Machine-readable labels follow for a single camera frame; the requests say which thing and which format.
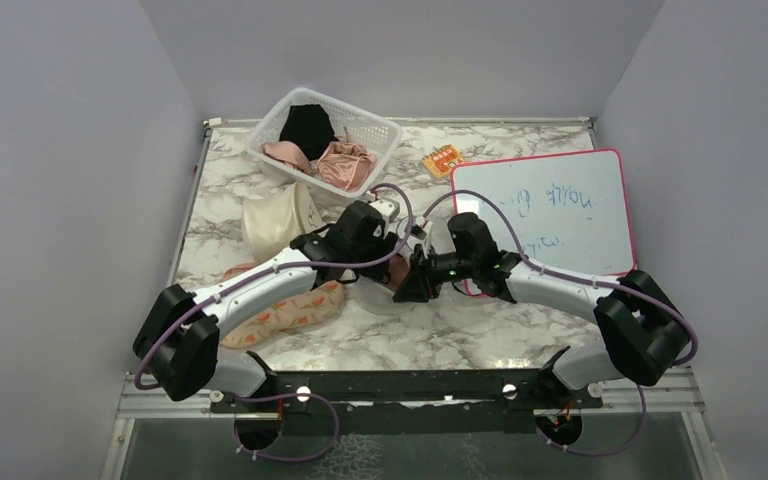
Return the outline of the dusty pink black-trimmed bra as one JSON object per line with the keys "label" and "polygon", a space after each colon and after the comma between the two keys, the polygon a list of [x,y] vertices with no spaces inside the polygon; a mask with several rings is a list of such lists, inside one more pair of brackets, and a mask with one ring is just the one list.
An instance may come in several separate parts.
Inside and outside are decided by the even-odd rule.
{"label": "dusty pink black-trimmed bra", "polygon": [[396,291],[404,282],[410,272],[409,262],[401,255],[395,255],[389,259],[388,277],[386,286],[391,291]]}

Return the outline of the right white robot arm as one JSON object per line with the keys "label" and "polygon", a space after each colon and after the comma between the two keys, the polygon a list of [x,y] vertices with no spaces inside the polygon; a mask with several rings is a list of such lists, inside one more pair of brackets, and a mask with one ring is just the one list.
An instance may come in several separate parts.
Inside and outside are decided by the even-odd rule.
{"label": "right white robot arm", "polygon": [[676,308],[643,271],[576,282],[570,273],[538,271],[519,254],[499,249],[474,213],[455,215],[447,228],[453,251],[416,246],[394,302],[427,303],[438,298],[443,285],[470,280],[487,297],[547,306],[596,325],[600,340],[565,348],[542,367],[537,393],[549,406],[560,407],[577,390],[600,381],[626,378],[653,386],[691,343]]}

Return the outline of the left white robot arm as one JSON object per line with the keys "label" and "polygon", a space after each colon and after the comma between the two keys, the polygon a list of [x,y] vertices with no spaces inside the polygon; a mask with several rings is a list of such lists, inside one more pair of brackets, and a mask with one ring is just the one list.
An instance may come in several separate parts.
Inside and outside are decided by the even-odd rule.
{"label": "left white robot arm", "polygon": [[385,280],[405,242],[390,226],[399,214],[387,199],[355,201],[329,227],[296,237],[271,259],[236,278],[194,292],[161,291],[133,343],[139,390],[160,388],[173,401],[203,389],[236,395],[250,410],[273,401],[267,365],[253,353],[223,354],[220,342],[274,304],[330,281]]}

